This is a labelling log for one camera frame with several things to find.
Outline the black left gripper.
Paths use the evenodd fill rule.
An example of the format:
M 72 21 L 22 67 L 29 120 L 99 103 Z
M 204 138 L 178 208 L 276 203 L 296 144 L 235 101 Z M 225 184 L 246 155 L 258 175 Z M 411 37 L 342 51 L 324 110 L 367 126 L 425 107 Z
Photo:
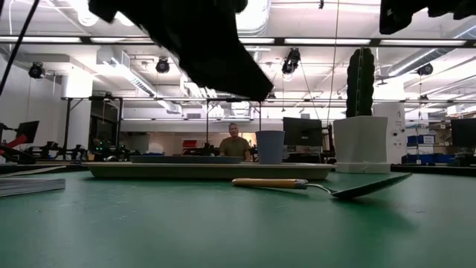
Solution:
M 193 82 L 263 101 L 273 84 L 237 36 L 235 14 L 247 4 L 248 0 L 88 0 L 89 11 L 108 23 L 122 13 L 174 54 Z

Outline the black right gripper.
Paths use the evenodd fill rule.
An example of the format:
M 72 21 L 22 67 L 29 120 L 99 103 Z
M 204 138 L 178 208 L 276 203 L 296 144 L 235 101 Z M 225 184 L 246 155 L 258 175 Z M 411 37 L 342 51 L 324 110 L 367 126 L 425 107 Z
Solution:
M 476 0 L 380 0 L 379 33 L 391 35 L 406 28 L 424 9 L 430 18 L 451 13 L 453 20 L 461 20 L 476 16 Z

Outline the light blue ribbed cup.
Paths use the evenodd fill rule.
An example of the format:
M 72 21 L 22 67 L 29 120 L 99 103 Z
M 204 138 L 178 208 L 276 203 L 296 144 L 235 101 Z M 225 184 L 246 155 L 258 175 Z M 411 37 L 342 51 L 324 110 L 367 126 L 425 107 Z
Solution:
M 258 162 L 261 165 L 278 165 L 283 161 L 284 131 L 261 130 L 255 132 Z

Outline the dark blue plate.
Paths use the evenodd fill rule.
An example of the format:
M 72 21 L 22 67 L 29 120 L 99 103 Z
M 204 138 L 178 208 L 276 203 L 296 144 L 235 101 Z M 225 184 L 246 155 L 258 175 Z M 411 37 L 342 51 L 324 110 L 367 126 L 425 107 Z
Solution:
M 242 159 L 232 156 L 131 156 L 132 163 L 163 164 L 239 164 Z

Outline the beige rectangular tray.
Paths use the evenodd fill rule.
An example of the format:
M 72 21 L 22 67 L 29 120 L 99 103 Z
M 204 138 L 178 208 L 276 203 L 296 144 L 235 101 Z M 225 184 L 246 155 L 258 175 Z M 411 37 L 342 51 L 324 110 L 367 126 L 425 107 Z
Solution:
M 326 179 L 334 165 L 282 163 L 165 164 L 131 162 L 91 162 L 84 164 L 101 179 Z

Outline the person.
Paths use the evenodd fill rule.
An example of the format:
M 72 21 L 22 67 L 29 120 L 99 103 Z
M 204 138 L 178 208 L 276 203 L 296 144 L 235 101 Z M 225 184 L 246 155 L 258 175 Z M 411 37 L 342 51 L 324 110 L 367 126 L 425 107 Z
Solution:
M 239 136 L 239 128 L 235 123 L 228 126 L 229 137 L 224 138 L 219 145 L 220 156 L 240 157 L 243 161 L 251 161 L 250 145 L 246 139 Z

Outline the black computer monitor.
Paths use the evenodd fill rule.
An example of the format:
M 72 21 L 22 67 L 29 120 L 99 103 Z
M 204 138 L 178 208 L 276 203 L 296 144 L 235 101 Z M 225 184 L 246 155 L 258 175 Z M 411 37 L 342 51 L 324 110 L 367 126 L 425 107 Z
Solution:
M 284 144 L 289 146 L 321 147 L 322 123 L 317 119 L 283 118 Z
M 36 132 L 38 130 L 39 121 L 28 121 L 20 123 L 16 129 L 16 137 L 25 136 L 25 144 L 34 143 Z
M 451 119 L 451 138 L 455 147 L 476 147 L 476 118 Z

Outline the green cactus plant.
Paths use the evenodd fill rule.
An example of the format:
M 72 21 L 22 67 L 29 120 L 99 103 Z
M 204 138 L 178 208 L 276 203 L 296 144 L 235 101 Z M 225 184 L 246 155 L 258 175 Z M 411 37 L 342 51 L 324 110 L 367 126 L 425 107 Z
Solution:
M 373 114 L 374 60 L 371 49 L 365 47 L 356 49 L 350 58 L 347 67 L 347 118 Z

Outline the blue storage bin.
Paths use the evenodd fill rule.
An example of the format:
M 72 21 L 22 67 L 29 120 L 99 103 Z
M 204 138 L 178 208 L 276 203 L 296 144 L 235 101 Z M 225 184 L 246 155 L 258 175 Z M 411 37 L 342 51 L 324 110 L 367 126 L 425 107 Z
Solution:
M 407 137 L 408 146 L 417 146 L 418 144 L 435 144 L 435 135 L 410 135 Z

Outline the black background rig frame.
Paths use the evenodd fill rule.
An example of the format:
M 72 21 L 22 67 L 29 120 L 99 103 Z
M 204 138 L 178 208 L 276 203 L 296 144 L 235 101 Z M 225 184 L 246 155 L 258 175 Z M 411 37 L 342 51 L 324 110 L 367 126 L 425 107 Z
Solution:
M 120 145 L 123 98 L 63 97 L 66 102 L 62 157 L 113 162 L 123 153 Z
M 244 98 L 209 98 L 205 104 L 206 142 L 210 142 L 210 121 L 228 122 L 229 138 L 241 138 L 238 122 L 252 122 L 258 114 L 261 129 L 262 104 L 253 104 Z

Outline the silver ceiling air duct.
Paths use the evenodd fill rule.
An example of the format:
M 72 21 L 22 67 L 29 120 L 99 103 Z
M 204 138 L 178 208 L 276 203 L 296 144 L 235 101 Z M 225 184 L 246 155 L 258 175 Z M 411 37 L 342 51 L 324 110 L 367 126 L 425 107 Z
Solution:
M 236 15 L 240 36 L 261 36 L 266 32 L 271 12 L 271 0 L 248 0 L 246 8 Z

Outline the black overhead frame bar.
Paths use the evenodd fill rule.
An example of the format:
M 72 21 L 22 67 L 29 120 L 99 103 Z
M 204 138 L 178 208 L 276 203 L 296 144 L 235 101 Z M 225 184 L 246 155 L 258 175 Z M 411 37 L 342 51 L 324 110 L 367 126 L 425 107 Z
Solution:
M 476 39 L 359 39 L 359 38 L 285 38 L 240 37 L 244 45 L 256 46 L 309 46 L 309 47 L 403 47 L 403 48 L 476 48 Z M 26 36 L 23 42 L 32 45 L 83 44 L 83 45 L 151 45 L 145 36 Z

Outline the wooden-handled metal spoon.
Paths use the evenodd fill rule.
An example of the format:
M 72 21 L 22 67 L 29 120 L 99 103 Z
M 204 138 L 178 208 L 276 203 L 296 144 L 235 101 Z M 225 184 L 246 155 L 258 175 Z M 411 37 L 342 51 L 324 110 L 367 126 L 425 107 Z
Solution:
M 389 188 L 404 180 L 410 178 L 411 173 L 399 173 L 397 175 L 389 176 L 385 179 L 374 180 L 367 184 L 353 186 L 342 190 L 335 190 L 326 186 L 311 183 L 305 179 L 249 179 L 237 178 L 231 181 L 233 186 L 243 188 L 284 188 L 295 190 L 306 190 L 307 188 L 318 188 L 327 192 L 330 196 L 341 199 L 350 200 L 356 197 L 362 197 L 374 192 Z

